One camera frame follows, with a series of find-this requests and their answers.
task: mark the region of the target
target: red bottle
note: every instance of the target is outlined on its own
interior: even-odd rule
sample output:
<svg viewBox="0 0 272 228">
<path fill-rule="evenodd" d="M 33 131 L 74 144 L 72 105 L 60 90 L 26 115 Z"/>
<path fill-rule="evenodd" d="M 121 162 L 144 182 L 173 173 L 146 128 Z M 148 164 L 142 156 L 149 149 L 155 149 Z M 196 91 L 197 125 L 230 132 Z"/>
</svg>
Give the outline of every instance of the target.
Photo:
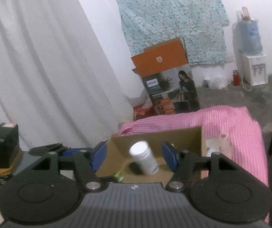
<svg viewBox="0 0 272 228">
<path fill-rule="evenodd" d="M 233 70 L 233 83 L 234 86 L 239 86 L 239 74 L 237 70 Z"/>
</svg>

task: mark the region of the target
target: white curtain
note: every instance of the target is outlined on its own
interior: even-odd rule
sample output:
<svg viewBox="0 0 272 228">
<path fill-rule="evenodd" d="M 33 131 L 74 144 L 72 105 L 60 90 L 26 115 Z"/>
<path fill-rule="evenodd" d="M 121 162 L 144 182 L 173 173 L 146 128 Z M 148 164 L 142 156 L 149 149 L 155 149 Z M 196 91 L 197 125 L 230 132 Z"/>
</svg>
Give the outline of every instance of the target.
<svg viewBox="0 0 272 228">
<path fill-rule="evenodd" d="M 78 0 L 0 0 L 0 123 L 23 150 L 94 146 L 131 119 Z"/>
</svg>

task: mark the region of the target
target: white cable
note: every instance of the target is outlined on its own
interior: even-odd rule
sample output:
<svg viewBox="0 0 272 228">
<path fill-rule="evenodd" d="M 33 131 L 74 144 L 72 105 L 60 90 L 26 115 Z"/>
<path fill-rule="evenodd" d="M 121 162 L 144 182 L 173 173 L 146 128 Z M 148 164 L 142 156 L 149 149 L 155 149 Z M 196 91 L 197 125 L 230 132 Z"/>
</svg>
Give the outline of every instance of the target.
<svg viewBox="0 0 272 228">
<path fill-rule="evenodd" d="M 248 92 L 252 91 L 252 87 L 250 85 L 243 83 L 243 75 L 241 76 L 241 85 L 243 86 L 243 89 L 245 89 L 246 91 L 248 91 Z"/>
</svg>

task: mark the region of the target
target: woman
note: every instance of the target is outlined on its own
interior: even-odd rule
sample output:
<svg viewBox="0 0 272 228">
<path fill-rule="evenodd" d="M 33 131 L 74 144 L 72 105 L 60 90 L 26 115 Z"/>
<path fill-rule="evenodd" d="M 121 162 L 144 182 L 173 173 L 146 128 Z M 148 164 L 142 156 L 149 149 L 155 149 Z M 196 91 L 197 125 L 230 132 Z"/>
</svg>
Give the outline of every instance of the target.
<svg viewBox="0 0 272 228">
<path fill-rule="evenodd" d="M 191 110 L 199 110 L 200 106 L 194 81 L 183 70 L 179 71 L 178 76 L 181 92 L 184 94 L 185 99 L 190 102 Z"/>
</svg>

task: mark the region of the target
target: white jar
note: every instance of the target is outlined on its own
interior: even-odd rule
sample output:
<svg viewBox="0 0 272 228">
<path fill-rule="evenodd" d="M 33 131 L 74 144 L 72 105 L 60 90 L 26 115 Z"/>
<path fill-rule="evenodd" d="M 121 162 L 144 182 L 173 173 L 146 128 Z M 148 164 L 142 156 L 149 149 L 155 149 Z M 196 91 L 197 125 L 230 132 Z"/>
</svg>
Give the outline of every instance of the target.
<svg viewBox="0 0 272 228">
<path fill-rule="evenodd" d="M 158 163 L 146 141 L 138 141 L 131 146 L 129 154 L 134 158 L 144 174 L 152 176 L 159 170 Z"/>
</svg>

